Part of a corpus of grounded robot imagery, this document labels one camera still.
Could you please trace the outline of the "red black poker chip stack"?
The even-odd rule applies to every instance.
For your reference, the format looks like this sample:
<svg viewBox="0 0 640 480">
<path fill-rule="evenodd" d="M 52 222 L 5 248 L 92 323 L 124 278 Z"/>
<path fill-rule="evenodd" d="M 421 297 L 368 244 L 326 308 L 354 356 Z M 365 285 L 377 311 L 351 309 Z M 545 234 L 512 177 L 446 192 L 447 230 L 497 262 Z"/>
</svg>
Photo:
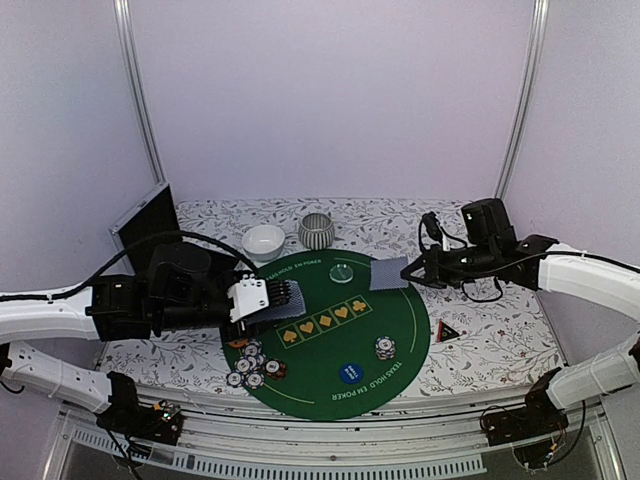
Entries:
<svg viewBox="0 0 640 480">
<path fill-rule="evenodd" d="M 265 365 L 264 370 L 266 375 L 275 380 L 282 380 L 287 376 L 287 365 L 279 359 L 269 359 Z"/>
</svg>

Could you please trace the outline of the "grey playing card deck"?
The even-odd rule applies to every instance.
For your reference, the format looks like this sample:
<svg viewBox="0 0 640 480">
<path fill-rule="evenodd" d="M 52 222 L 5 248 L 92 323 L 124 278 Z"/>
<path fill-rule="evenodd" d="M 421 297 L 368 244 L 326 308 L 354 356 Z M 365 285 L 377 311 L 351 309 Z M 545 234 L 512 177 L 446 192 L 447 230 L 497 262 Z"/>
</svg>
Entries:
<svg viewBox="0 0 640 480">
<path fill-rule="evenodd" d="M 285 283 L 290 293 L 288 302 L 281 306 L 269 306 L 252 314 L 244 319 L 247 325 L 296 318 L 306 313 L 306 304 L 299 283 L 295 280 L 285 280 Z"/>
</svg>

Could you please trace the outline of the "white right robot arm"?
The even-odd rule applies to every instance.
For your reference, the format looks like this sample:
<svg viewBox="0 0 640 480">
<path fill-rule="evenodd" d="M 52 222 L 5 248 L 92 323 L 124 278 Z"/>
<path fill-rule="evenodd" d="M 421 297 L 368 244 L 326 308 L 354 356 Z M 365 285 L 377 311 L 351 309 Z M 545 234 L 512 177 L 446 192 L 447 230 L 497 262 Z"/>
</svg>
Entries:
<svg viewBox="0 0 640 480">
<path fill-rule="evenodd" d="M 451 235 L 435 213 L 422 216 L 418 233 L 432 245 L 400 273 L 409 282 L 435 289 L 463 289 L 476 279 L 570 295 L 639 318 L 639 269 L 570 247 L 555 238 L 517 238 L 502 200 L 487 198 L 462 207 L 466 240 L 450 247 Z M 517 427 L 537 436 L 556 412 L 591 397 L 609 395 L 639 381 L 639 337 L 633 335 L 589 360 L 544 374 L 529 390 L 517 415 Z"/>
</svg>

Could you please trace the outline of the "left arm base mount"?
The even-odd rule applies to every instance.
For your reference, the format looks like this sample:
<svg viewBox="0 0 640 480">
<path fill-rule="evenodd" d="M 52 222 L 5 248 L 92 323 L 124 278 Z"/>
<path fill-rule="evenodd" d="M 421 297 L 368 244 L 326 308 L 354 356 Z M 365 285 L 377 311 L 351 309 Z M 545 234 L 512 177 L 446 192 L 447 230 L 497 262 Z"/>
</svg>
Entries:
<svg viewBox="0 0 640 480">
<path fill-rule="evenodd" d="M 176 446 L 182 433 L 184 416 L 164 407 L 111 405 L 97 415 L 97 425 L 105 430 L 134 439 Z"/>
</svg>

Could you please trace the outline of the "blue small blind button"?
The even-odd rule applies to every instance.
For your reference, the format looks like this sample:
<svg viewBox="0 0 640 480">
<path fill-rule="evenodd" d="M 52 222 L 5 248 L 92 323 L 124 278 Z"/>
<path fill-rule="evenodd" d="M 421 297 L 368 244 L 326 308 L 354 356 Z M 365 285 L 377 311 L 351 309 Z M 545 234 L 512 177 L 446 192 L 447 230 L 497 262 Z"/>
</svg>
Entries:
<svg viewBox="0 0 640 480">
<path fill-rule="evenodd" d="M 364 370 L 360 365 L 349 362 L 340 367 L 339 377 L 345 384 L 355 385 L 364 378 Z"/>
</svg>

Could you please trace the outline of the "blue poker chips pile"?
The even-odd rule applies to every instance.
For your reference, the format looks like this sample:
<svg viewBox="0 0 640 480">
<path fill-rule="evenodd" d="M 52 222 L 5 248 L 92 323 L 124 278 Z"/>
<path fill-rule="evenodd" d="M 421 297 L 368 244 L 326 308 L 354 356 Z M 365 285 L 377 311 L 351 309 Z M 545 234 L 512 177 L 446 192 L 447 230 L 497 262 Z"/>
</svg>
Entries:
<svg viewBox="0 0 640 480">
<path fill-rule="evenodd" d="M 264 365 L 266 356 L 262 342 L 248 339 L 249 343 L 241 349 L 227 348 L 226 359 L 230 372 L 226 376 L 227 385 L 233 388 L 244 387 L 250 390 L 261 388 L 265 383 Z"/>
</svg>

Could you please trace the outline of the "orange big blind button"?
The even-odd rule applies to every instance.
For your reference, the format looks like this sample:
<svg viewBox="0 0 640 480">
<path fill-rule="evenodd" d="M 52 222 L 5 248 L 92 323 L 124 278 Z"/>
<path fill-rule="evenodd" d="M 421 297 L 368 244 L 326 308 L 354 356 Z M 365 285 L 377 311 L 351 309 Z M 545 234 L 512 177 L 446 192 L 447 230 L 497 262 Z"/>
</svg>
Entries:
<svg viewBox="0 0 640 480">
<path fill-rule="evenodd" d="M 241 349 L 241 348 L 244 348 L 248 343 L 249 343 L 248 339 L 236 339 L 236 340 L 229 341 L 227 345 L 234 349 Z"/>
</svg>

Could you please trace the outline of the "playing cards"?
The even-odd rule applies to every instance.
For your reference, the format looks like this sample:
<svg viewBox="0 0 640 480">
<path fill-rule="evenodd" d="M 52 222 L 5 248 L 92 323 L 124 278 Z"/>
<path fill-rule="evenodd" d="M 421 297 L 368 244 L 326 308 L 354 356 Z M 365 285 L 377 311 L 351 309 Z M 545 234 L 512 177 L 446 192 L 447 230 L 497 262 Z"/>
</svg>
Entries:
<svg viewBox="0 0 640 480">
<path fill-rule="evenodd" d="M 409 286 L 409 282 L 401 276 L 402 270 L 408 266 L 406 256 L 372 260 L 370 263 L 370 290 L 396 290 Z"/>
</svg>

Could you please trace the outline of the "blue poker chip stack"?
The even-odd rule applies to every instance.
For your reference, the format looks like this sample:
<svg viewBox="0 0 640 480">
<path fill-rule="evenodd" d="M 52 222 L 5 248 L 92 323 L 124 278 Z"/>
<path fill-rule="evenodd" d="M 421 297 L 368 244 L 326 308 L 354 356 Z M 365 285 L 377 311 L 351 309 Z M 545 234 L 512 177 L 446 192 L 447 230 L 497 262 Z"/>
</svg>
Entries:
<svg viewBox="0 0 640 480">
<path fill-rule="evenodd" d="M 396 355 L 396 343 L 388 336 L 377 338 L 374 349 L 379 360 L 391 360 Z"/>
</svg>

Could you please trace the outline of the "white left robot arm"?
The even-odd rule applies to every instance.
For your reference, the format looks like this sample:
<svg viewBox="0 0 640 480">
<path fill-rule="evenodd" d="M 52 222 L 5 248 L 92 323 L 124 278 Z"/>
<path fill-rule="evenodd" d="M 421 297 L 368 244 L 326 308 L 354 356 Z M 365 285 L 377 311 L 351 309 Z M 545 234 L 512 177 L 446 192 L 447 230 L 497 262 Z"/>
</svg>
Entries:
<svg viewBox="0 0 640 480">
<path fill-rule="evenodd" d="M 156 407 L 140 405 L 133 380 L 70 365 L 30 346 L 38 339 L 110 342 L 159 336 L 165 331 L 242 326 L 272 305 L 268 285 L 243 254 L 213 245 L 246 265 L 223 270 L 201 247 L 204 236 L 162 232 L 141 274 L 109 274 L 101 267 L 84 282 L 53 291 L 1 297 L 1 377 L 38 388 L 111 419 L 128 434 L 141 433 Z"/>
</svg>

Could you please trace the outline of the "clear acrylic dealer button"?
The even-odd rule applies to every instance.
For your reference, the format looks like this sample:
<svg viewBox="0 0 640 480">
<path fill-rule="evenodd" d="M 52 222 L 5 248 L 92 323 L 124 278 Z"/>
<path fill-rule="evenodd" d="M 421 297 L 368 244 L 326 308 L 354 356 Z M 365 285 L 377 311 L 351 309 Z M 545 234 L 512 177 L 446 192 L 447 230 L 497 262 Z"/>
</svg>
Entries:
<svg viewBox="0 0 640 480">
<path fill-rule="evenodd" d="M 329 270 L 329 278 L 338 284 L 349 283 L 354 277 L 354 271 L 351 266 L 345 263 L 337 263 Z"/>
</svg>

